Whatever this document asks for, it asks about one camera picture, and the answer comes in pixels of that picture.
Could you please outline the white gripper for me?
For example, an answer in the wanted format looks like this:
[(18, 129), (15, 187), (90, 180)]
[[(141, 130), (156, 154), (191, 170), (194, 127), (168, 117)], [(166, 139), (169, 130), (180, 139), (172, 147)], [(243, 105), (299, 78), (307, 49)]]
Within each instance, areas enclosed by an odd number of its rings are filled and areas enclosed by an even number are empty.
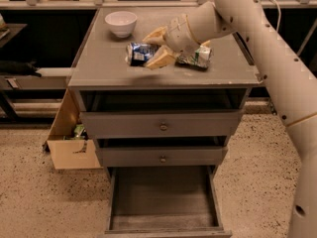
[(166, 27), (159, 27), (143, 38), (145, 44), (161, 46), (145, 67), (157, 69), (175, 63), (179, 54), (192, 54), (200, 45), (194, 39), (186, 14), (172, 19)]

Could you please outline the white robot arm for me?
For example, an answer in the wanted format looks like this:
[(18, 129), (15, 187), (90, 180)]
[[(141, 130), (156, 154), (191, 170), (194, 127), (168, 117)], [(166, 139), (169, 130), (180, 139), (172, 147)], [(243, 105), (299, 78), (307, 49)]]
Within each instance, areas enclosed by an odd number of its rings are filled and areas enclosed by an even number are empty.
[(301, 159), (287, 238), (317, 238), (317, 79), (267, 20), (261, 0), (213, 0), (173, 19), (144, 41), (175, 56), (237, 32)]

